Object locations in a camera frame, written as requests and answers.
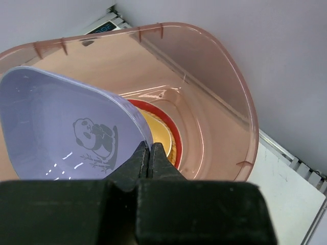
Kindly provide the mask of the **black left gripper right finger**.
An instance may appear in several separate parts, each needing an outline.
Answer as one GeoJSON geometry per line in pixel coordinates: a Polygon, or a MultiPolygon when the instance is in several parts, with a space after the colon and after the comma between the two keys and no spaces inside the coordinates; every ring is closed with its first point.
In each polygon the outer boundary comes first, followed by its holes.
{"type": "Polygon", "coordinates": [[[167,159],[161,143],[154,143],[149,158],[149,178],[153,180],[179,181],[186,178],[167,159]]]}

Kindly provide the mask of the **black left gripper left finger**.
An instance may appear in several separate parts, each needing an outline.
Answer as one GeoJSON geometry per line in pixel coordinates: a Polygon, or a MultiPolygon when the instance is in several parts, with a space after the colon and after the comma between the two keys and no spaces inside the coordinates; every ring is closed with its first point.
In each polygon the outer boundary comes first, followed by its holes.
{"type": "Polygon", "coordinates": [[[110,183],[123,192],[131,192],[139,179],[147,177],[149,157],[150,150],[142,141],[132,156],[109,175],[110,183]]]}

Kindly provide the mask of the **orange woven round plate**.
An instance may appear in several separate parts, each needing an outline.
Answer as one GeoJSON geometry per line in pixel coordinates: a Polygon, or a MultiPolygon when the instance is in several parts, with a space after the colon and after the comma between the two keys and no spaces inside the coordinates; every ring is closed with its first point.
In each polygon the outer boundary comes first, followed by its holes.
{"type": "Polygon", "coordinates": [[[143,115],[152,133],[154,143],[161,143],[166,153],[167,159],[173,164],[176,164],[176,142],[172,131],[168,125],[157,115],[149,111],[138,108],[143,115]]]}

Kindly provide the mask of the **red plate with blue flower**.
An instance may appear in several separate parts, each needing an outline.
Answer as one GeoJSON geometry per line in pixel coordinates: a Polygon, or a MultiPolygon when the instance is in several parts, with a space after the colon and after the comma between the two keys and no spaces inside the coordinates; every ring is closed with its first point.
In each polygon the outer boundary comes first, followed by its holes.
{"type": "Polygon", "coordinates": [[[154,113],[158,117],[160,117],[170,128],[170,130],[173,133],[173,136],[175,138],[176,142],[176,150],[177,150],[177,156],[176,156],[176,164],[174,165],[176,168],[179,168],[181,159],[182,159],[182,153],[183,153],[183,147],[182,147],[182,140],[180,137],[180,132],[175,124],[175,122],[160,108],[156,107],[155,105],[142,101],[142,100],[136,100],[136,99],[128,99],[128,101],[134,105],[135,107],[149,111],[151,113],[154,113]]]}

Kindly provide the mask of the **purple square panda plate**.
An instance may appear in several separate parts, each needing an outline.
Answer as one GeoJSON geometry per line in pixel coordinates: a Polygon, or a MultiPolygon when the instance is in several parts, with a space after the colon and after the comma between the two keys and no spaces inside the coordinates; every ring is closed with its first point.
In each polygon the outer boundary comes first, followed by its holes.
{"type": "Polygon", "coordinates": [[[19,66],[1,78],[1,180],[103,179],[150,128],[126,99],[62,75],[19,66]]]}

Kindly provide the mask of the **pink translucent plastic bin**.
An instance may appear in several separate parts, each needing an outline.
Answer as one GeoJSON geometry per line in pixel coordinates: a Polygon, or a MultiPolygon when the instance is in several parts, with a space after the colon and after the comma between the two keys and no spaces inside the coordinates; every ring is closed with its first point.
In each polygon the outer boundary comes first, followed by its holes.
{"type": "Polygon", "coordinates": [[[259,144],[255,107],[223,45],[193,25],[138,28],[27,43],[1,53],[1,78],[27,66],[149,102],[176,124],[190,180],[246,180],[259,144]]]}

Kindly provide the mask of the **black label sticker right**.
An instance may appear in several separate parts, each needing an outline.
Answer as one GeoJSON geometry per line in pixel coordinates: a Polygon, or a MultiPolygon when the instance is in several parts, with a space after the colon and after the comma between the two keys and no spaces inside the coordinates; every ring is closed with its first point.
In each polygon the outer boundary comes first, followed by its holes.
{"type": "Polygon", "coordinates": [[[112,21],[107,21],[104,24],[96,27],[95,29],[93,29],[92,31],[86,33],[87,35],[89,34],[96,34],[96,33],[103,33],[103,32],[110,32],[113,31],[115,29],[117,29],[117,25],[115,25],[112,21]]]}

